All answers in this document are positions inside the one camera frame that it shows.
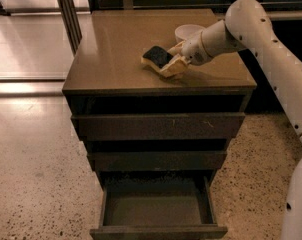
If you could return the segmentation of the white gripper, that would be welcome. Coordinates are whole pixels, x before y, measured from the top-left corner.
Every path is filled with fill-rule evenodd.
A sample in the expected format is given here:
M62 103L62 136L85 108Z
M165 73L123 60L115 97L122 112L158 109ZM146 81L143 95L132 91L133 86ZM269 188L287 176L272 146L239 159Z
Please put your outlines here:
M196 33L184 42L177 43L168 50L168 53L174 57L162 68L147 58L142 58L141 63L150 66L159 75L169 78L184 73L188 69L188 62L191 65L200 66L212 60L203 45L200 33Z

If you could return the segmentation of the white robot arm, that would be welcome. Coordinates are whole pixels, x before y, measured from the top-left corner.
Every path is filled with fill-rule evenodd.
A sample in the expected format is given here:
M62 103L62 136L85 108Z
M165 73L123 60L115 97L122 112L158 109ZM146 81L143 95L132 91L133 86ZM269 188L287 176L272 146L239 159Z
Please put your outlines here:
M150 48L141 62L168 78L243 49L254 55L302 143L302 62L276 36L258 1L236 0L224 19L168 50ZM302 240L302 158L289 183L281 240Z

